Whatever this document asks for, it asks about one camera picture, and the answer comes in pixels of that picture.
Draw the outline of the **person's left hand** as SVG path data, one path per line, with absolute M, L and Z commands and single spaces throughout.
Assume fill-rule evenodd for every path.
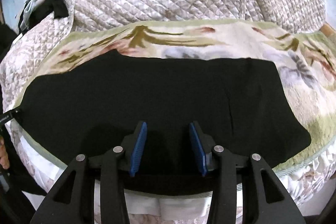
M 5 147 L 5 141 L 2 136 L 0 136 L 0 164 L 3 169 L 9 169 L 9 157 Z

